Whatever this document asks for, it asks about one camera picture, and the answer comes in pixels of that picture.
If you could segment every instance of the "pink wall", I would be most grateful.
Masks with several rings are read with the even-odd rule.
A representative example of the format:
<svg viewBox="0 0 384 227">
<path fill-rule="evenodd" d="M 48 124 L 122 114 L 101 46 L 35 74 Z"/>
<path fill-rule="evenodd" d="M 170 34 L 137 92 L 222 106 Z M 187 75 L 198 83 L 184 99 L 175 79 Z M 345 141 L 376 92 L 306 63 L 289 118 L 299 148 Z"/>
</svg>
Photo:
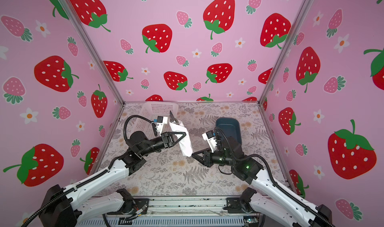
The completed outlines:
<svg viewBox="0 0 384 227">
<path fill-rule="evenodd" d="M 86 177 L 80 158 L 86 160 L 91 148 L 101 148 L 105 137 L 100 136 L 99 126 L 103 125 L 108 134 L 119 108 L 98 69 L 90 68 L 91 57 L 72 24 L 57 9 L 54 17 L 53 9 L 49 0 L 0 0 L 0 83 L 6 97 L 0 101 L 1 169 L 22 164 L 1 172 L 3 226 L 20 226 L 40 207 L 51 186 L 65 186 Z M 31 36 L 32 40 L 23 41 L 21 35 L 24 39 Z M 76 41 L 76 46 L 70 45 L 75 56 L 68 47 L 69 37 Z M 64 61 L 72 74 L 79 76 L 73 77 L 70 88 L 71 75 Z M 108 100 L 101 118 L 96 117 L 91 106 L 98 84 Z M 83 91 L 85 102 L 85 97 L 79 101 L 78 91 Z M 55 118 L 52 112 L 56 107 L 65 107 L 70 116 L 61 108 Z M 79 130 L 80 121 L 85 125 Z M 76 139 L 80 144 L 72 145 Z M 34 220 L 30 226 L 41 223 Z"/>
<path fill-rule="evenodd" d="M 384 2 L 377 1 L 315 0 L 300 29 L 304 39 L 292 45 L 267 97 L 266 114 L 286 165 L 302 179 L 298 191 L 327 205 L 336 226 L 381 225 L 384 61 L 382 52 L 364 54 L 384 45 Z M 304 71 L 311 75 L 303 79 Z M 372 78 L 371 71 L 378 74 Z M 292 111 L 301 123 L 294 132 Z"/>
<path fill-rule="evenodd" d="M 116 77 L 115 84 L 126 101 L 146 100 L 152 95 L 160 95 L 163 100 L 197 100 L 200 97 L 210 97 L 213 100 L 230 101 L 249 97 L 254 100 L 260 97 L 265 84 L 259 81 L 259 76 L 261 80 L 264 72 L 270 73 L 269 69 L 273 67 L 280 52 L 277 45 L 272 44 L 273 47 L 270 48 L 264 46 L 275 35 L 283 37 L 289 31 L 289 22 L 294 21 L 302 1 L 261 0 L 259 5 L 259 0 L 218 0 L 211 6 L 214 0 L 71 0 L 71 3 L 100 56 L 104 61 L 110 62 L 109 68 L 113 64 L 123 66 L 128 75 L 121 76 L 133 78 L 122 78 L 123 81 L 120 81 L 120 76 L 116 73 L 118 69 L 110 71 L 112 77 Z M 250 9 L 251 6 L 247 9 L 249 3 L 255 7 L 256 12 Z M 97 14 L 95 19 L 91 16 L 92 12 Z M 263 25 L 269 16 L 271 17 L 266 23 L 269 32 L 265 33 Z M 210 24 L 215 19 L 220 21 L 217 29 Z M 207 29 L 204 20 L 207 20 L 211 30 Z M 142 33 L 146 36 L 147 44 L 151 45 L 150 41 L 155 40 L 152 49 L 159 52 L 148 48 Z M 274 43 L 283 41 L 279 37 L 276 36 Z M 215 53 L 211 55 L 213 49 L 218 56 L 214 57 Z M 251 60 L 256 61 L 257 67 L 255 64 L 248 64 Z M 188 66 L 183 66 L 185 61 L 188 61 Z M 221 76 L 211 77 L 213 81 L 218 81 L 212 83 L 207 77 L 207 69 L 211 65 L 215 65 L 215 71 L 212 71 L 214 74 L 216 71 L 222 72 L 220 68 L 232 71 L 229 75 L 225 75 L 225 71 Z M 166 72 L 178 73 L 177 77 L 180 79 L 173 73 L 167 73 L 166 78 L 169 75 L 171 78 L 166 82 Z M 178 86 L 173 81 L 176 84 L 178 81 L 183 82 L 181 90 L 175 90 Z"/>
</svg>

